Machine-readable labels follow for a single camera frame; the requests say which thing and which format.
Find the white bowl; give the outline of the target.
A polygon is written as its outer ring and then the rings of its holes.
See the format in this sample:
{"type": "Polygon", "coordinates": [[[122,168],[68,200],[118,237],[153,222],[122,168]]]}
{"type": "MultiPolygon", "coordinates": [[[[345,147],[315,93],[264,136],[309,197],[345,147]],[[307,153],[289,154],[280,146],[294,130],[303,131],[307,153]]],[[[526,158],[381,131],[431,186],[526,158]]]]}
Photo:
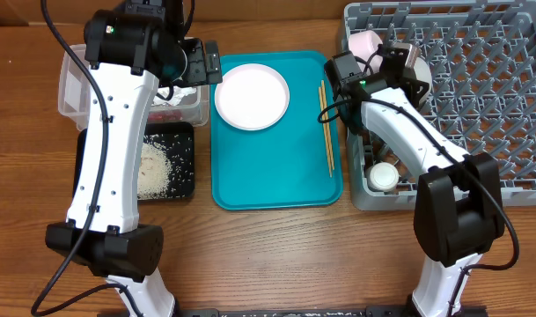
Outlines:
{"type": "MultiPolygon", "coordinates": [[[[380,37],[373,32],[372,30],[363,31],[360,33],[354,33],[349,36],[348,39],[348,49],[352,52],[354,56],[364,59],[366,62],[369,61],[370,56],[377,51],[378,45],[383,44],[380,37]]],[[[379,67],[383,61],[382,56],[375,55],[371,61],[370,66],[372,71],[379,72],[379,67]]],[[[360,70],[364,69],[364,64],[357,62],[360,70]]]]}

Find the white napkin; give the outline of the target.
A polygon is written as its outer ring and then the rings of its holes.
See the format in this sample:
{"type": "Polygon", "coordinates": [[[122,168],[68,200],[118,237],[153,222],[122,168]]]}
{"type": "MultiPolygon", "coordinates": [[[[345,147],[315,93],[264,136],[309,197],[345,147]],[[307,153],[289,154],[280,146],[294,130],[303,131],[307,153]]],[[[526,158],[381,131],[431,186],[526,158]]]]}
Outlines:
{"type": "Polygon", "coordinates": [[[190,106],[197,101],[197,89],[194,87],[173,89],[162,87],[158,89],[153,100],[154,107],[184,107],[190,106]]]}

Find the red snack wrapper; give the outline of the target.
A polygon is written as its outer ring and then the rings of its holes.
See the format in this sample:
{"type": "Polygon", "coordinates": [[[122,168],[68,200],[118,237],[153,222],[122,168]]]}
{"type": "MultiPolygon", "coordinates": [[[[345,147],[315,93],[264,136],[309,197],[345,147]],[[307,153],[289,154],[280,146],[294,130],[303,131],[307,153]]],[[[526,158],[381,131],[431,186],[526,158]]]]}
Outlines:
{"type": "Polygon", "coordinates": [[[183,116],[180,111],[169,112],[152,112],[149,113],[148,123],[167,123],[167,122],[180,122],[183,120],[183,116]]]}

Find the grey bowl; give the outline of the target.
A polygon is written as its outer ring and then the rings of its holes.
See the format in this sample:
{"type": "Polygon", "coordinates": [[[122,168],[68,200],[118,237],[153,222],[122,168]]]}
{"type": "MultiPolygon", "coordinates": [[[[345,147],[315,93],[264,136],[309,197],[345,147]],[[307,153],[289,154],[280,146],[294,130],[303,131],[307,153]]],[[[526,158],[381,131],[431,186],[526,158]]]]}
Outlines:
{"type": "Polygon", "coordinates": [[[429,65],[426,63],[426,61],[422,59],[421,57],[418,57],[416,59],[413,70],[415,72],[415,77],[417,80],[423,81],[429,84],[428,90],[426,91],[426,93],[424,93],[424,95],[421,97],[419,101],[419,103],[422,104],[430,95],[430,91],[432,88],[431,70],[430,70],[429,65]]]}

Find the small white cup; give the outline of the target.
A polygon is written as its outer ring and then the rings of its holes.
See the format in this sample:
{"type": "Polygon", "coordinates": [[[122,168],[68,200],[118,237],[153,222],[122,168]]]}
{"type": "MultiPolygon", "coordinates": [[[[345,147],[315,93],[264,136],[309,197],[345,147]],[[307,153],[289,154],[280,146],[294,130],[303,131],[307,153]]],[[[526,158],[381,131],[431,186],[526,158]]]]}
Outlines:
{"type": "Polygon", "coordinates": [[[367,170],[368,186],[372,191],[394,191],[399,182],[399,178],[400,175],[397,168],[387,162],[377,163],[367,170]]]}

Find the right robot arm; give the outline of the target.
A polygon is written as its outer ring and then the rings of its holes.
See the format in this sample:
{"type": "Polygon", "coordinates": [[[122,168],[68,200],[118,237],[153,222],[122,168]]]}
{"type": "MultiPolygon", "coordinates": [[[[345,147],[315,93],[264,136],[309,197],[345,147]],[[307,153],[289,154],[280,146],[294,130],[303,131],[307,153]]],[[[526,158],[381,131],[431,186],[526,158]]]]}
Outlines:
{"type": "Polygon", "coordinates": [[[350,51],[324,65],[332,108],[348,130],[380,137],[417,179],[415,236],[426,254],[420,281],[401,316],[484,316],[464,308],[461,295],[481,257],[503,236],[496,160],[470,154],[443,136],[418,112],[430,88],[415,66],[420,49],[412,44],[379,44],[370,57],[350,51]]]}

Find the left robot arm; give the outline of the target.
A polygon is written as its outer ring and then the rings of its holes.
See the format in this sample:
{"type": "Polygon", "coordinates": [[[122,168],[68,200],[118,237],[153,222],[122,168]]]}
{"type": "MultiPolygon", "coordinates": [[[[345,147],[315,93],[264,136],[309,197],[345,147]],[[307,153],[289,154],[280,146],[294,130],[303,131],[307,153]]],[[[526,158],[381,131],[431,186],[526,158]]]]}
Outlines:
{"type": "Polygon", "coordinates": [[[174,316],[158,270],[164,233],[139,221],[137,178],[152,101],[161,87],[222,80],[218,46],[188,36],[195,7],[181,0],[125,1],[94,13],[74,63],[90,83],[90,113],[77,188],[45,242],[118,291],[132,316],[174,316]]]}

